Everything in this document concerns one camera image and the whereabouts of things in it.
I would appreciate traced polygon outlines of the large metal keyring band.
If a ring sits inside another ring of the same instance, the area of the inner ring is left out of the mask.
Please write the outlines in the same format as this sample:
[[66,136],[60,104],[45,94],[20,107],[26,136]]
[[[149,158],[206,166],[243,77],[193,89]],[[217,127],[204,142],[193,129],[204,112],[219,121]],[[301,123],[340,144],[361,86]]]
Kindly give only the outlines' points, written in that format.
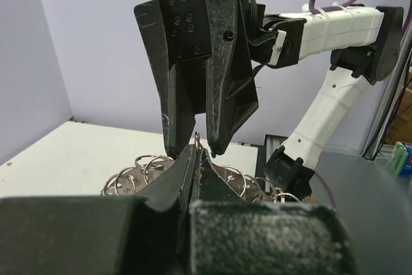
[[128,198],[150,216],[182,216],[195,210],[223,213],[269,213],[309,211],[302,202],[274,202],[258,193],[250,202],[218,173],[208,151],[198,144],[184,147],[177,159],[151,156],[152,162],[136,162],[108,178],[103,197]]

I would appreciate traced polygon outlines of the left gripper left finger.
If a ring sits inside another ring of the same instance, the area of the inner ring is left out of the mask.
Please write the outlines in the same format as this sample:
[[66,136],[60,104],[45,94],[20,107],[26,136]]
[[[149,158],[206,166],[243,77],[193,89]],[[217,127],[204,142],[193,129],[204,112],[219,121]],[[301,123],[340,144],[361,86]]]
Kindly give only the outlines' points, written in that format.
[[133,196],[1,200],[2,274],[183,274],[197,151]]

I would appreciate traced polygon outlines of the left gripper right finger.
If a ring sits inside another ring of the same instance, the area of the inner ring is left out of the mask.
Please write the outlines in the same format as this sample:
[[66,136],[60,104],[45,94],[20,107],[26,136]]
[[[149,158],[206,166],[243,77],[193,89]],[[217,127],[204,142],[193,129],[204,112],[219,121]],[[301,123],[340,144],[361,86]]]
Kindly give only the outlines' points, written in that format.
[[248,203],[198,152],[189,206],[191,274],[356,274],[350,238],[331,208]]

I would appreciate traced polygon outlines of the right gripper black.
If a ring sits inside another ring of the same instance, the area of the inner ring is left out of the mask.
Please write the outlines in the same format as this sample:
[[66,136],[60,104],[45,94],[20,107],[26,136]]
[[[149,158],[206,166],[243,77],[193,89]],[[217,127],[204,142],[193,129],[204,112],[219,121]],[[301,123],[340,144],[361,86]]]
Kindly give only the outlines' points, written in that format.
[[213,155],[257,110],[240,0],[152,0],[134,8],[160,98],[164,147],[178,156],[197,114]]

